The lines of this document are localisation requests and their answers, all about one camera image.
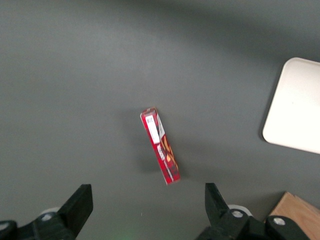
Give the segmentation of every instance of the white tray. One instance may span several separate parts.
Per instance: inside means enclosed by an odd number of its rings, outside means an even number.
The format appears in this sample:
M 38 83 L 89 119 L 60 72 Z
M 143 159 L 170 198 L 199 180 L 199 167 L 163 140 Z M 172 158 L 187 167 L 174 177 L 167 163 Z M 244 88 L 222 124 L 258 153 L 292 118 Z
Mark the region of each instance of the white tray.
M 320 154 L 319 62 L 285 63 L 262 134 L 271 144 Z

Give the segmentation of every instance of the white label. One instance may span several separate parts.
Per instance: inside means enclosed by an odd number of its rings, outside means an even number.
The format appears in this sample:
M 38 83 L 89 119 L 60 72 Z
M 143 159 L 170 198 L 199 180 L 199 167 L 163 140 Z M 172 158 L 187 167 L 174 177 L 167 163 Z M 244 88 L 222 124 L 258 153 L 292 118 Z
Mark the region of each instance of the white label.
M 155 120 L 154 120 L 154 116 L 152 116 L 152 115 L 147 116 L 145 118 L 145 121 L 146 121 L 146 124 L 148 126 L 148 129 L 149 129 L 149 132 L 150 132 L 150 135 L 151 135 L 153 143 L 154 144 L 160 143 L 160 138 L 159 138 L 159 135 L 158 135 L 158 131 L 157 131 L 156 123 L 155 123 Z
M 160 139 L 162 139 L 162 137 L 165 135 L 165 130 L 164 130 L 164 127 L 162 126 L 162 123 L 158 114 L 156 115 L 156 119 L 158 120 Z

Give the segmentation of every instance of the red box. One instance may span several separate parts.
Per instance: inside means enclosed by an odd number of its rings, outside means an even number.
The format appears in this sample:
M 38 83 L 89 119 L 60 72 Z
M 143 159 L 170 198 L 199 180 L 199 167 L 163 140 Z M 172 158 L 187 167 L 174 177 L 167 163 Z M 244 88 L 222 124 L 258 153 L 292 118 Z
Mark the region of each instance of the red box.
M 155 107 L 150 107 L 140 114 L 141 121 L 150 138 L 155 155 L 166 184 L 172 184 L 180 179 L 178 165 L 167 139 L 160 117 Z

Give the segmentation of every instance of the wooden block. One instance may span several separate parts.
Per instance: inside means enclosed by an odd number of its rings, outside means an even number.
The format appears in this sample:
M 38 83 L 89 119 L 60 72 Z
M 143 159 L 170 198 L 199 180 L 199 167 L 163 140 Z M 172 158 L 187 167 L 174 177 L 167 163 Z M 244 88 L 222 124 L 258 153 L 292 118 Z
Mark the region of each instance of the wooden block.
M 320 239 L 320 210 L 300 197 L 286 192 L 270 213 L 295 221 L 311 240 Z

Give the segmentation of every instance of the metal screw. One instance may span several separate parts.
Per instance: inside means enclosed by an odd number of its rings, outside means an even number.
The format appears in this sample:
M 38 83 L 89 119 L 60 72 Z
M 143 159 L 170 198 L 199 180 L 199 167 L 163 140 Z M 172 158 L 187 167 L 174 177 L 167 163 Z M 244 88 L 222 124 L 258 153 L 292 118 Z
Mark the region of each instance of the metal screw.
M 242 218 L 244 214 L 242 212 L 236 210 L 236 211 L 232 212 L 232 215 L 239 219 L 239 218 Z
M 8 222 L 0 224 L 0 231 L 5 230 L 7 227 L 9 227 L 9 223 Z
M 277 224 L 277 225 L 280 225 L 280 226 L 286 225 L 285 220 L 283 220 L 283 219 L 280 218 L 280 217 L 275 217 L 275 218 L 273 219 L 273 222 L 274 222 L 275 224 Z
M 50 214 L 46 214 L 46 215 L 44 215 L 42 218 L 41 218 L 41 220 L 42 221 L 48 221 L 48 220 L 50 220 L 52 218 L 52 216 L 50 215 Z

